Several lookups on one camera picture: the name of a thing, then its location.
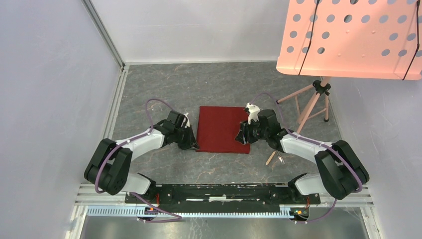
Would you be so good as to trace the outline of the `dark red cloth napkin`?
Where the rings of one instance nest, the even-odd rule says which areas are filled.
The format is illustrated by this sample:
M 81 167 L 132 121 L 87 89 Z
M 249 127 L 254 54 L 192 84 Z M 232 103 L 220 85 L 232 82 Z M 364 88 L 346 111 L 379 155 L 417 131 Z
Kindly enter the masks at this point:
M 250 146 L 235 140 L 240 123 L 248 119 L 242 107 L 200 106 L 198 152 L 248 154 Z

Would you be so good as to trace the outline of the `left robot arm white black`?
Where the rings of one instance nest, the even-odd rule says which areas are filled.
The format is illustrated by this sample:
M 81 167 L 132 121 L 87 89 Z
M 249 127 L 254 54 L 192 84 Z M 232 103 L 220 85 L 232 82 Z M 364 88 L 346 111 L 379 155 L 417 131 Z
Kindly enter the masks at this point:
M 130 165 L 140 156 L 172 143 L 180 150 L 199 149 L 188 116 L 177 111 L 170 111 L 166 119 L 131 138 L 101 140 L 84 171 L 84 178 L 94 184 L 97 193 L 136 193 L 143 202 L 150 203 L 156 198 L 152 180 L 130 173 Z

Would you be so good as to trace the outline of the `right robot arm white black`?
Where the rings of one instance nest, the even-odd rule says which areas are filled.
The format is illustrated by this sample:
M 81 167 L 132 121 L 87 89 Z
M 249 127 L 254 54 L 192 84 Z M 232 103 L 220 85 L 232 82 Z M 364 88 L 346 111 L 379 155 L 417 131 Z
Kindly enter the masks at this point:
M 316 174 L 305 173 L 290 181 L 287 195 L 291 202 L 300 203 L 308 195 L 321 193 L 342 200 L 362 191 L 369 182 L 368 171 L 346 141 L 318 141 L 282 128 L 274 110 L 255 105 L 244 110 L 248 119 L 240 123 L 236 141 L 252 144 L 264 140 L 277 152 L 296 155 L 317 166 Z

